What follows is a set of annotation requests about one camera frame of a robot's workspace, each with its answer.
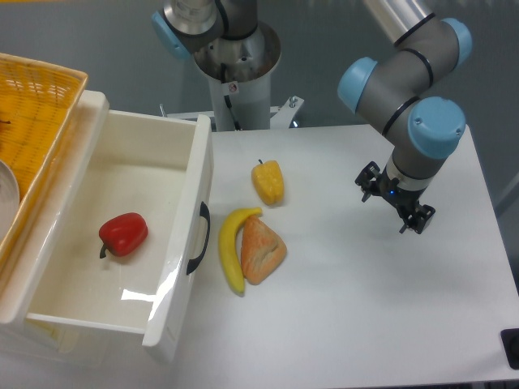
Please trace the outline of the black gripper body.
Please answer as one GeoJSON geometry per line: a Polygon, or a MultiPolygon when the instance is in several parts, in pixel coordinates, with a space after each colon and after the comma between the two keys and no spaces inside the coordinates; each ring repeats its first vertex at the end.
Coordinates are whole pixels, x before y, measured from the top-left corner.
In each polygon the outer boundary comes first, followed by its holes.
{"type": "Polygon", "coordinates": [[[386,170],[380,174],[375,183],[378,187],[378,195],[395,207],[397,212],[402,215],[409,215],[414,212],[419,198],[424,192],[424,189],[405,190],[400,188],[397,185],[399,180],[397,178],[390,179],[386,170]]]}

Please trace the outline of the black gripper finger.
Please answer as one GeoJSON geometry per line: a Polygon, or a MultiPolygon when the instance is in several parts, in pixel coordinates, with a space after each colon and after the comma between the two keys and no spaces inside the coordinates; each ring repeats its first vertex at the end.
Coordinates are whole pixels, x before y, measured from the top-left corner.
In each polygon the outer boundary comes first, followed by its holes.
{"type": "Polygon", "coordinates": [[[362,191],[362,202],[366,202],[371,196],[380,196],[380,167],[374,162],[369,162],[354,180],[354,183],[362,191]]]}
{"type": "Polygon", "coordinates": [[[431,223],[435,209],[427,204],[416,203],[412,208],[399,207],[398,215],[403,220],[399,233],[412,230],[416,234],[421,234],[431,223]]]}

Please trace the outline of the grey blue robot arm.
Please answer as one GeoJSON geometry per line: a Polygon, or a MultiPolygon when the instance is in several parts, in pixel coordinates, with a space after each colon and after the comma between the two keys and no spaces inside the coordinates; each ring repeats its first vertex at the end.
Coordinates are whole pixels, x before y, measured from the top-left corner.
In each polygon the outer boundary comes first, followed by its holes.
{"type": "MultiPolygon", "coordinates": [[[[392,145],[380,168],[356,178],[365,197],[392,205],[404,229],[421,233],[435,209],[420,197],[455,151],[466,120],[451,100],[426,91],[470,55],[472,37],[456,19],[438,19],[421,1],[368,1],[396,53],[386,62],[360,58],[341,77],[337,94],[392,145]]],[[[192,58],[209,83],[218,130],[271,126],[270,76],[281,57],[277,34],[254,1],[168,1],[152,15],[157,37],[179,59],[192,58]]]]}

